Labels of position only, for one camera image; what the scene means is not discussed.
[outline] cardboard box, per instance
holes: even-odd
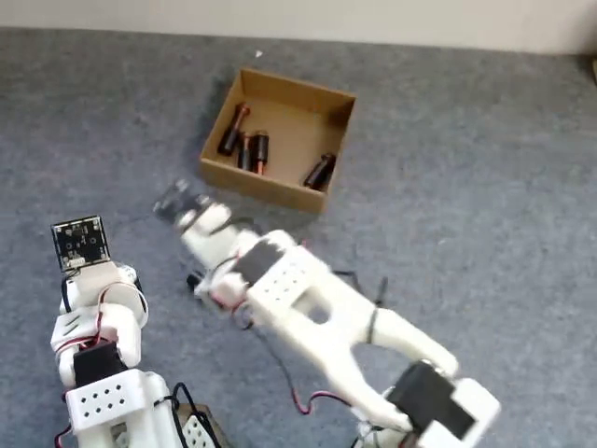
[[[200,169],[209,183],[263,201],[319,213],[338,174],[344,135],[356,98],[310,83],[242,69],[215,121],[203,151]],[[265,175],[236,167],[238,150],[231,157],[217,147],[230,126],[236,106],[246,102],[251,114],[242,130],[265,130],[270,151]],[[336,155],[336,169],[322,191],[307,189],[302,182],[327,152]]]

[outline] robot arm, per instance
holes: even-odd
[[[464,433],[454,434],[451,422],[440,416],[429,420],[430,415],[434,417],[433,409],[423,417],[413,415],[417,403],[405,403],[413,387],[420,388],[422,394],[424,382],[435,381],[458,392],[459,384],[452,382],[458,369],[456,358],[395,312],[377,308],[284,231],[261,236],[236,229],[225,205],[193,196],[184,181],[166,192],[155,211],[180,232],[188,249],[209,270],[197,289],[204,300],[228,310],[241,304],[249,306],[258,324],[273,329],[308,358],[325,374],[335,392],[374,427],[394,429],[403,435],[415,430],[422,448],[464,448],[474,446],[498,414],[499,403],[473,382],[463,387],[470,400],[481,403],[482,410],[454,404],[457,409],[466,408],[463,413],[470,417]],[[313,308],[326,313],[325,322],[310,318]],[[375,343],[433,367],[431,372],[412,373],[408,384],[396,384],[394,397],[385,397],[365,381],[351,353],[356,343]],[[421,395],[425,403],[419,404],[438,409],[455,403],[454,393],[437,396],[437,400],[433,394]]]
[[[110,260],[100,218],[64,222],[52,231],[62,269],[70,274],[50,345],[78,446],[219,446],[201,415],[180,427],[165,381],[135,369],[148,307],[135,270]],[[62,446],[60,436],[55,446]]]

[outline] electrical wire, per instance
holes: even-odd
[[[210,438],[214,442],[215,448],[221,448],[219,442],[217,441],[217,436],[214,433],[214,429],[212,428],[212,424],[209,421],[209,417],[207,413],[200,411],[197,409],[195,405],[195,401],[193,397],[190,395],[188,391],[187,385],[184,383],[176,383],[174,386],[171,395],[168,395],[162,399],[159,399],[153,403],[154,407],[162,404],[164,401],[169,400],[171,402],[171,410],[172,410],[172,418],[174,420],[174,426],[176,427],[176,434],[178,435],[178,439],[180,440],[183,448],[189,448],[187,444],[187,440],[185,439],[185,434],[183,433],[182,425],[180,424],[180,419],[178,418],[178,408],[180,407],[180,401],[178,400],[178,391],[181,390],[185,394],[187,398],[188,405],[191,409],[191,415],[195,416],[197,420],[201,423],[201,426],[205,429],[205,431],[209,434]]]
[[[100,341],[100,339],[101,339],[100,334],[101,334],[101,330],[102,330],[102,319],[104,317],[104,312],[102,312],[102,304],[104,303],[105,295],[107,294],[107,292],[110,290],[110,288],[112,288],[116,285],[134,289],[134,291],[139,295],[139,298],[142,301],[143,309],[147,310],[146,296],[137,287],[130,285],[128,283],[124,283],[124,282],[114,282],[114,283],[107,285],[98,294],[97,317],[95,319],[95,329],[96,329],[95,334],[93,336],[80,336],[77,338],[73,338],[69,341],[66,341],[65,343],[60,345],[55,350],[56,356],[58,356],[61,352],[63,352],[67,348],[70,348],[74,345],[83,345],[84,344],[82,348],[91,348]]]
[[[220,233],[221,231],[223,231],[224,229],[227,229],[230,226],[238,226],[239,224],[248,227],[249,229],[251,229],[252,231],[254,231],[255,233],[257,233],[259,235],[263,234],[263,229],[261,229],[261,226],[256,224],[256,222],[253,218],[251,218],[251,217],[229,217],[222,224],[220,224],[215,229],[210,231],[208,233],[208,236],[213,236],[216,233]]]
[[[259,339],[259,341],[263,344],[263,346],[266,348],[266,350],[270,353],[271,357],[274,358],[274,360],[280,367],[280,370],[282,371],[282,373],[284,374],[284,377],[286,379],[286,383],[288,384],[288,388],[290,389],[290,396],[292,398],[292,402],[294,403],[294,405],[297,408],[297,411],[299,413],[301,413],[302,415],[309,415],[313,409],[313,406],[312,406],[313,401],[318,398],[334,399],[335,401],[338,401],[345,406],[351,407],[351,404],[348,401],[346,401],[342,397],[340,397],[336,394],[333,394],[331,392],[328,392],[326,390],[318,390],[316,392],[313,392],[311,394],[311,396],[309,397],[307,406],[304,406],[303,404],[301,404],[300,398],[299,398],[299,392],[294,386],[294,383],[292,381],[292,376],[290,375],[290,371],[288,370],[288,368],[286,367],[286,365],[284,364],[284,362],[282,361],[280,356],[277,354],[277,352],[275,351],[273,346],[270,344],[268,339],[261,332],[259,332],[257,329],[253,329],[253,331],[251,331],[251,332],[253,333],[253,335],[255,335],[256,338]]]
[[[64,437],[69,432],[71,432],[72,429],[73,428],[72,428],[71,424],[69,423],[68,427],[63,429],[58,434],[56,434],[56,436],[54,436],[54,448],[62,448],[62,437]]]
[[[73,278],[76,275],[79,275],[80,273],[81,273],[80,269],[75,269],[71,273],[65,275],[60,283],[60,291],[62,293],[62,304],[64,305],[64,310],[66,310],[66,313],[70,313],[71,311],[73,311],[73,309],[71,308],[71,302],[68,300],[67,283],[71,278]]]

